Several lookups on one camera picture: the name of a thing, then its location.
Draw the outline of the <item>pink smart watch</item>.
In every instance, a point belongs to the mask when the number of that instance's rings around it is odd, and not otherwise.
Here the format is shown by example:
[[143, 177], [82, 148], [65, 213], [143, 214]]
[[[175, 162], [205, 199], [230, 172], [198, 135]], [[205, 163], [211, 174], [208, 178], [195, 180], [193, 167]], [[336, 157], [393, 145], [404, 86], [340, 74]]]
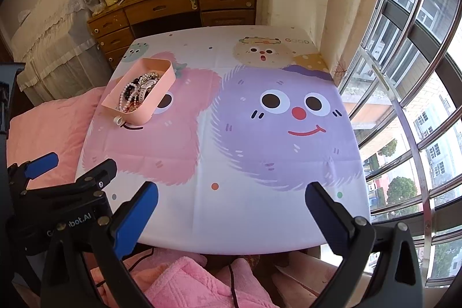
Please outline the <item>pink smart watch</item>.
[[144, 100], [147, 98], [149, 93], [153, 90], [153, 88], [157, 85], [158, 79], [149, 79], [145, 83], [140, 85], [139, 88], [139, 95], [138, 95], [138, 102], [143, 103]]

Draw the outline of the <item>pink jewelry box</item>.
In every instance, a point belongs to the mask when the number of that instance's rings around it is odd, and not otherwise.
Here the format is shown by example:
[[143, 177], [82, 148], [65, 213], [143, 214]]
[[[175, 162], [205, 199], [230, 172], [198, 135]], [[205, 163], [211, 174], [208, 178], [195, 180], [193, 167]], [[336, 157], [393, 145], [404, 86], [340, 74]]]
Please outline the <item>pink jewelry box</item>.
[[[138, 102], [140, 85], [149, 79], [157, 85], [143, 103]], [[117, 82], [104, 98], [102, 107], [113, 116], [117, 125], [142, 126], [153, 116], [170, 87], [175, 82], [172, 62], [166, 59], [141, 58]]]

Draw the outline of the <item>cartoon printed tablecloth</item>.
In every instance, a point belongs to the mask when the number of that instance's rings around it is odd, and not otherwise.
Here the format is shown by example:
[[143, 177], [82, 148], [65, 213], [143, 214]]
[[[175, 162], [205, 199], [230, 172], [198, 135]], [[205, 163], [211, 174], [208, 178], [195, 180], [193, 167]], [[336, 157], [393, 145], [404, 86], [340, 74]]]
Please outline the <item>cartoon printed tablecloth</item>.
[[370, 215], [363, 164], [341, 96], [299, 27], [203, 27], [138, 38], [107, 85], [167, 60], [175, 82], [141, 126], [98, 105], [77, 173], [105, 159], [113, 208], [141, 184], [159, 202], [140, 242], [219, 255], [281, 253], [324, 239], [305, 204], [316, 181], [351, 215]]

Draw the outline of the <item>wooden desk with drawers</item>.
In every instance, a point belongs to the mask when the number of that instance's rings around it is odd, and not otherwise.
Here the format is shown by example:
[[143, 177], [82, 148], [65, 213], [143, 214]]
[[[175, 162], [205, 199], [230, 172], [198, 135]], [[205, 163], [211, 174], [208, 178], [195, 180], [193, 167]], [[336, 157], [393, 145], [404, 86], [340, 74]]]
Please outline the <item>wooden desk with drawers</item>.
[[257, 0], [121, 0], [87, 25], [114, 69], [137, 38], [196, 27], [254, 25], [256, 6]]

